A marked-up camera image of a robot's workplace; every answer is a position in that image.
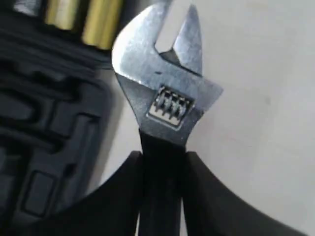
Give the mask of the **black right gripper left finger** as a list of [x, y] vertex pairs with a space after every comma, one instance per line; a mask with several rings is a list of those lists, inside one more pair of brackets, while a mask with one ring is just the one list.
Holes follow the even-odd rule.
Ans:
[[38, 236], [132, 236], [142, 198], [143, 157], [132, 151], [95, 192], [37, 224]]

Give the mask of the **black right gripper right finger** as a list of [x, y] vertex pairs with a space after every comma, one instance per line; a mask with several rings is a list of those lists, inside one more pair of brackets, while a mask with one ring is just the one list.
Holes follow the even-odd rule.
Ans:
[[183, 159], [181, 189], [189, 236], [302, 236], [228, 189], [195, 152]]

